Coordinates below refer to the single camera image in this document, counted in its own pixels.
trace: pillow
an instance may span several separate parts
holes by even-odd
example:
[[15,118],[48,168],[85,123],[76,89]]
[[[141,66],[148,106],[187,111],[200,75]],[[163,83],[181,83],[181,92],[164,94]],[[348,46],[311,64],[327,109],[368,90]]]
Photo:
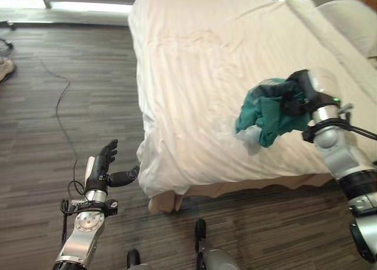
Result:
[[356,0],[325,3],[321,13],[366,57],[377,55],[377,14]]

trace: wheel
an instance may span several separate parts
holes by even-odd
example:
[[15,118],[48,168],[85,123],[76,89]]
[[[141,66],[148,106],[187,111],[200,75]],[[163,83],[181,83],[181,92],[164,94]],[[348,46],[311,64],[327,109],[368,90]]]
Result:
[[131,266],[136,266],[141,263],[139,251],[133,249],[127,254],[127,269]]
[[203,219],[198,219],[195,224],[195,250],[199,251],[199,242],[206,238],[207,223]]
[[204,264],[203,254],[200,252],[196,258],[196,270],[206,270],[206,265]]

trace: white bedsheet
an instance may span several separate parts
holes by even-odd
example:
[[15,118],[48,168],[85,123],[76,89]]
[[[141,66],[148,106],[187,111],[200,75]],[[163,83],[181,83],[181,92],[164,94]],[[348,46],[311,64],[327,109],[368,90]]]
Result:
[[[342,100],[356,106],[352,124],[377,131],[376,81],[370,79],[376,71],[314,7],[306,14],[312,6],[303,4],[136,0],[129,25],[145,129],[138,179],[149,197],[167,190],[183,194],[193,185],[328,172],[298,131],[255,156],[232,136],[247,91],[266,78],[330,70]],[[313,33],[318,24],[328,31]],[[358,143],[377,159],[375,141],[358,137]]]

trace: green towel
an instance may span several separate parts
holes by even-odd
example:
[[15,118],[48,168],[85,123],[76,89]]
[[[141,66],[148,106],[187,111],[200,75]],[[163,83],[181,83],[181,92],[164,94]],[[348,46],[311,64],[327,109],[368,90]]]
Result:
[[244,100],[239,118],[236,120],[236,133],[250,126],[257,125],[262,129],[259,144],[269,147],[277,138],[292,130],[303,131],[310,115],[290,116],[280,108],[283,98],[301,101],[305,94],[294,81],[272,78],[262,81],[251,89]]

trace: silver metal joint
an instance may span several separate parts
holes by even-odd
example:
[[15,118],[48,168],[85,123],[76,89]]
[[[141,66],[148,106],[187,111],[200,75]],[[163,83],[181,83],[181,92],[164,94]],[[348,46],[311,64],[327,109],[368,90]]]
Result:
[[338,107],[335,105],[328,105],[318,108],[313,112],[312,117],[316,124],[329,118],[339,118]]
[[85,196],[89,201],[105,202],[107,194],[102,190],[90,190]]

